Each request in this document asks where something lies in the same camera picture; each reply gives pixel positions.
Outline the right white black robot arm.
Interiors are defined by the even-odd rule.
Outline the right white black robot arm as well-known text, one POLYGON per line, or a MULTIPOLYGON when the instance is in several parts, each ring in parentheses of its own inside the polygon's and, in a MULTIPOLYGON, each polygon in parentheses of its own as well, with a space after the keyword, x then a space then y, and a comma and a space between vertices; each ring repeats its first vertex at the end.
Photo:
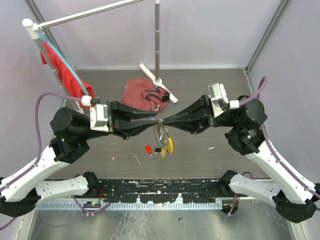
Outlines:
POLYGON ((246 195, 274 207, 286 220, 301 223, 317 211, 320 185, 295 170, 275 150, 263 127, 267 120, 263 103, 253 96, 229 103, 203 95, 195 103, 163 120, 165 126, 190 134, 200 134, 209 127, 230 127, 225 133, 228 144, 240 155, 253 161, 273 181, 263 183, 227 170, 218 180, 220 193, 246 195))

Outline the keyring with yellow tag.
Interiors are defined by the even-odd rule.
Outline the keyring with yellow tag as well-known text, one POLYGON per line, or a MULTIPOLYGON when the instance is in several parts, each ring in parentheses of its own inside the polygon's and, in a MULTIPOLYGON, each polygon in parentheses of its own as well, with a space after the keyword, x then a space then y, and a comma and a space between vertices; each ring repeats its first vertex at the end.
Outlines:
POLYGON ((156 142, 162 142, 162 147, 160 155, 162 158, 165 158, 167 155, 170 155, 174 152, 174 144, 172 138, 168 134, 167 128, 163 125, 162 119, 157 119, 156 124, 153 126, 153 131, 155 134, 156 142))

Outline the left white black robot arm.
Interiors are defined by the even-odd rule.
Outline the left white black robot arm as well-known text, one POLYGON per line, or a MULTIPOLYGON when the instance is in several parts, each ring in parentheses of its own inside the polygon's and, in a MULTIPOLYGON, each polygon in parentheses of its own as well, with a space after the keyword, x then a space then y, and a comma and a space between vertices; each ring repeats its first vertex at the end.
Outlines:
POLYGON ((154 111, 129 107, 118 101, 90 107, 89 116, 68 107, 60 108, 50 122, 55 137, 30 163, 0 180, 0 212, 20 217, 45 202, 69 197, 95 198, 101 185, 90 171, 68 180, 45 182, 89 151, 88 140, 108 135, 124 140, 137 136, 157 122, 154 111))

